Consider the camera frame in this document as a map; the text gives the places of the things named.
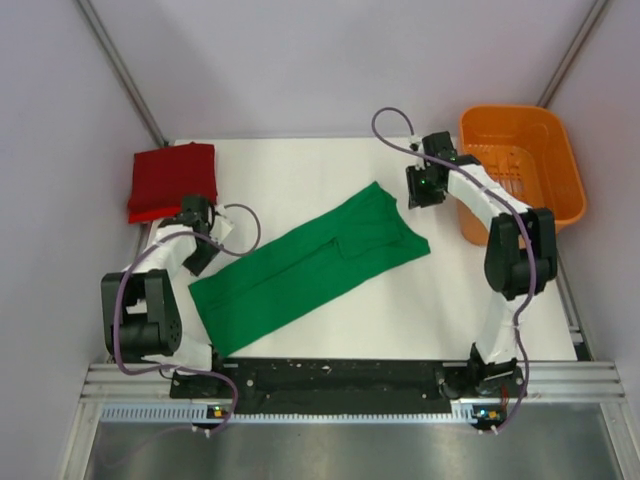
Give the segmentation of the green t shirt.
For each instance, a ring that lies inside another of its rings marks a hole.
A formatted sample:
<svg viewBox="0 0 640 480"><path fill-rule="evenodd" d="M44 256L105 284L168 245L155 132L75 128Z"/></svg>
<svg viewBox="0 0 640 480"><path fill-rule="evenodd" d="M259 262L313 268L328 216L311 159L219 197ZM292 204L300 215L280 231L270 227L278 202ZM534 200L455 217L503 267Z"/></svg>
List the green t shirt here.
<svg viewBox="0 0 640 480"><path fill-rule="evenodd" d="M364 282L429 255L378 183L192 283L209 340L228 357Z"/></svg>

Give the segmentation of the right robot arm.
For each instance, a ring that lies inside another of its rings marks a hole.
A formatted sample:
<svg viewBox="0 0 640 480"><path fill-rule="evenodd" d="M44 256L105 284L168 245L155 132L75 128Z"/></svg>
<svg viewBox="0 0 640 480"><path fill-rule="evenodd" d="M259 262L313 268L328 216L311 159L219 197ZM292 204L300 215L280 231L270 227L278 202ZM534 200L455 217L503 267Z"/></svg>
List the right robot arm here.
<svg viewBox="0 0 640 480"><path fill-rule="evenodd" d="M522 342L522 315L533 298L557 276L555 219L493 180L480 161L457 152L448 132L412 138L418 158L406 170L409 206L438 205L451 196L465 206L488 233L484 275L492 290L483 329L473 342L463 372L442 381L444 395L474 392L487 396L506 384L519 384L528 356Z"/></svg>

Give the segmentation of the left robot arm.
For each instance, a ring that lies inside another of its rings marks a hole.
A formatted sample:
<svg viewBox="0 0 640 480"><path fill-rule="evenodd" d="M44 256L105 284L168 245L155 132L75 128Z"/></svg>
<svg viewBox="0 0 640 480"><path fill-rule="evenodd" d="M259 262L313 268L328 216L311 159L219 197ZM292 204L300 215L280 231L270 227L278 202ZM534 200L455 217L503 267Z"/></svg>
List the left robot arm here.
<svg viewBox="0 0 640 480"><path fill-rule="evenodd" d="M183 333L172 281L184 271L200 275L219 253L211 238L215 219L207 198L184 197L147 249L100 284L107 351L123 364L154 362L191 374L194 387L209 397L224 390L227 374L214 364L210 345Z"/></svg>

